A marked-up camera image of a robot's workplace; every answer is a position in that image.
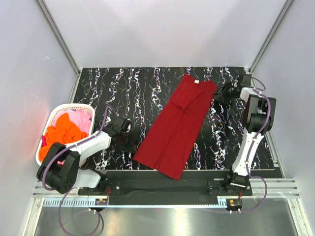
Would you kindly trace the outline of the orange t-shirt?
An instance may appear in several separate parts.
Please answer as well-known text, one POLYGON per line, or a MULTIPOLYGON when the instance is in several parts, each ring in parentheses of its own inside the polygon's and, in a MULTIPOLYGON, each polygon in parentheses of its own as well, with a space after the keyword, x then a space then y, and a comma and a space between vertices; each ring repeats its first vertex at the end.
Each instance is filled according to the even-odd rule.
POLYGON ((90 116, 81 111, 67 110, 56 116, 56 122, 47 128, 39 150, 38 159, 42 163, 54 143, 69 144, 88 137, 91 126, 90 116))

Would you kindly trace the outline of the red t-shirt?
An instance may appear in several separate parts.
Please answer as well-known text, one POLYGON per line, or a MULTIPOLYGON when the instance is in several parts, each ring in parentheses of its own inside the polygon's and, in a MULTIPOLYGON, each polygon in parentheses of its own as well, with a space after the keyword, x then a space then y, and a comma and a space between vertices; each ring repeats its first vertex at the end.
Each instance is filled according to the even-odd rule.
POLYGON ((216 89, 212 81, 184 75, 133 159, 179 180, 216 89))

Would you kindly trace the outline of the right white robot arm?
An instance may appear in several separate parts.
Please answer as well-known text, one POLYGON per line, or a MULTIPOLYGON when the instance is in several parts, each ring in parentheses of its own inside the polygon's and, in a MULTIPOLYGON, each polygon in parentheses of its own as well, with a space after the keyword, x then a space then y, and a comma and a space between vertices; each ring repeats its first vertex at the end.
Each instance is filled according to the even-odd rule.
POLYGON ((250 168, 256 150, 266 133, 273 127, 277 103, 275 98, 264 94, 266 86, 263 83, 262 88, 253 87, 252 80, 260 82, 250 74, 240 75, 237 81, 226 83, 214 93, 223 99, 239 98, 246 103, 242 120, 243 140, 232 165, 233 173, 244 177, 251 177, 250 168))

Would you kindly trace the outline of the magenta garment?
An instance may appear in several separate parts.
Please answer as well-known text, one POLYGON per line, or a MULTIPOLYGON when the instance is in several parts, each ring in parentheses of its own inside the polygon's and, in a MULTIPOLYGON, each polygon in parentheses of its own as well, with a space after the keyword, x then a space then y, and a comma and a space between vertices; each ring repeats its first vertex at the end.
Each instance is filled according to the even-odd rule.
POLYGON ((46 137, 43 135, 43 136, 41 137, 41 147, 44 147, 44 146, 46 146, 46 145, 47 145, 46 137))

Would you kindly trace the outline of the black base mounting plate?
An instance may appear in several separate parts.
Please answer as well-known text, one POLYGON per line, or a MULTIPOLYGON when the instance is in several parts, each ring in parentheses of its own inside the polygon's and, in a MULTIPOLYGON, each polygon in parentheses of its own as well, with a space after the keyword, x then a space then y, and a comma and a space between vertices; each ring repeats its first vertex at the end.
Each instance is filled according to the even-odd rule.
POLYGON ((230 171, 184 171, 180 180, 171 179, 157 171, 109 171, 94 189, 84 187, 79 195, 111 196, 129 193, 192 192, 210 196, 250 196, 248 177, 239 177, 230 171))

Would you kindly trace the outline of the aluminium frame post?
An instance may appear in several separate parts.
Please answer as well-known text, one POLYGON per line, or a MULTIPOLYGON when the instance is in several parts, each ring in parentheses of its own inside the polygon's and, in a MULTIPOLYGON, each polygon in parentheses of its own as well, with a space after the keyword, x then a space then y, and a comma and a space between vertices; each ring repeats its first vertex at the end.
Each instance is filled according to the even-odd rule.
POLYGON ((258 67, 259 62, 261 61, 262 57, 264 56, 265 52, 267 51, 269 45, 271 44, 273 38, 275 37, 276 33, 280 29, 283 21, 285 20, 287 14, 291 10, 292 6, 294 5, 295 0, 286 0, 279 11, 274 23, 272 24, 266 38, 264 39, 257 55, 255 56, 251 66, 249 67, 249 73, 252 74, 258 67))
POLYGON ((44 0, 35 0, 35 3, 39 7, 39 10, 41 11, 43 17, 45 18, 52 34, 54 35, 59 47, 61 48, 64 56, 66 57, 69 65, 71 66, 74 73, 78 76, 81 69, 77 65, 77 63, 76 63, 74 57, 72 56, 64 38, 62 37, 62 34, 61 34, 61 32, 60 32, 52 14, 51 14, 51 12, 50 12, 46 2, 44 0))

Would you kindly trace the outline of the right aluminium frame post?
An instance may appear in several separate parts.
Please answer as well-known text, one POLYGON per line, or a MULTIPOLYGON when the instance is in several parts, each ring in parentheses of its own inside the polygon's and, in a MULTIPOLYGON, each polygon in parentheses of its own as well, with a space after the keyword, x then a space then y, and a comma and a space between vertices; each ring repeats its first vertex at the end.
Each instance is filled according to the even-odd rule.
POLYGON ((273 38, 275 37, 276 33, 280 29, 283 21, 285 20, 287 14, 291 10, 292 6, 294 5, 295 0, 286 0, 279 11, 274 23, 272 24, 266 38, 264 39, 257 55, 255 56, 251 66, 249 67, 249 73, 252 74, 258 67, 259 62, 261 61, 262 57, 264 56, 265 52, 267 51, 269 45, 271 44, 273 38))

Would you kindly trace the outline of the white plastic laundry basket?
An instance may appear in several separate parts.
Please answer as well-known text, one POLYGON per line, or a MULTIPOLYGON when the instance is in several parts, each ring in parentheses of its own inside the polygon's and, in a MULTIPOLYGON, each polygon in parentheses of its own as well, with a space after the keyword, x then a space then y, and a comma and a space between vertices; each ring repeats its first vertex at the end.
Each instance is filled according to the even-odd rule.
POLYGON ((95 110, 86 104, 62 104, 50 114, 35 154, 41 165, 54 143, 71 144, 88 137, 94 129, 95 110))

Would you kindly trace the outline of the pink t-shirt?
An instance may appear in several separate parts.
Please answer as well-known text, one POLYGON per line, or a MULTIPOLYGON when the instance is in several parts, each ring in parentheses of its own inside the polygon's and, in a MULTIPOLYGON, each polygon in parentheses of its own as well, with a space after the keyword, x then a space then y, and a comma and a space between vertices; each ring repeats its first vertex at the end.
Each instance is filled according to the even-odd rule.
POLYGON ((67 109, 56 115, 54 127, 57 130, 57 142, 68 144, 88 137, 92 116, 82 110, 67 109))

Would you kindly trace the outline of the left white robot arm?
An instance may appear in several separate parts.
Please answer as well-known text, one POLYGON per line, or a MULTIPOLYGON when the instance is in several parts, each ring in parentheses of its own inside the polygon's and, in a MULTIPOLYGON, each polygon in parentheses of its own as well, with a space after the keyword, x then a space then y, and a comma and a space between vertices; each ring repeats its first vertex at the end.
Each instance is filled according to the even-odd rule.
POLYGON ((54 143, 49 148, 39 167, 36 177, 48 191, 61 194, 72 188, 89 188, 100 195, 106 190, 103 174, 95 170, 81 169, 80 164, 95 153, 113 147, 124 152, 136 148, 133 138, 133 124, 129 119, 117 117, 102 130, 72 144, 54 143))

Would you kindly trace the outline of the left aluminium frame post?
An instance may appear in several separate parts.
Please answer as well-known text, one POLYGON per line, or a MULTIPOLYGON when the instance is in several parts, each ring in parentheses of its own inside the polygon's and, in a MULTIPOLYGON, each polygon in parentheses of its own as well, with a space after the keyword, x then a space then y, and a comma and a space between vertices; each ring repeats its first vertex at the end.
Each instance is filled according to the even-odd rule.
POLYGON ((74 73, 78 76, 81 69, 77 65, 77 63, 76 63, 74 57, 72 56, 64 38, 62 37, 62 34, 61 34, 61 32, 60 32, 52 14, 51 14, 51 12, 50 12, 46 2, 44 0, 35 0, 35 3, 39 7, 39 10, 41 11, 43 17, 45 18, 52 34, 54 35, 59 47, 61 48, 64 56, 66 57, 69 65, 71 66, 74 73))

